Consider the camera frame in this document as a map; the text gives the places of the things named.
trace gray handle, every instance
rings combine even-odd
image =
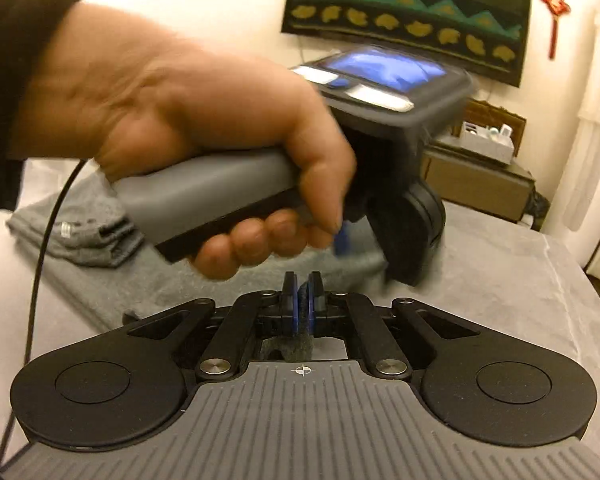
[[[279,148],[197,156],[113,185],[129,218],[169,260],[239,221],[301,205],[298,168]]]

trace blue button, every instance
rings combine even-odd
[[[349,81],[345,77],[339,77],[337,79],[334,79],[330,83],[327,83],[327,86],[329,88],[346,88],[347,86],[350,86],[350,85],[351,85],[351,81]]]

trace hand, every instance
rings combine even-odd
[[[211,150],[283,145],[315,225],[292,210],[248,219],[192,256],[214,279],[272,252],[331,243],[355,158],[311,85],[266,60],[203,46],[138,16],[77,4],[23,97],[10,155],[94,157],[114,181]]]

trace red tassel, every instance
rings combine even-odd
[[[555,49],[558,45],[558,16],[554,16],[554,26],[551,31],[551,47],[549,49],[549,59],[555,59]]]

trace brown drawer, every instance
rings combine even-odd
[[[444,153],[428,153],[422,173],[444,200],[513,222],[522,218],[533,189],[528,180]]]

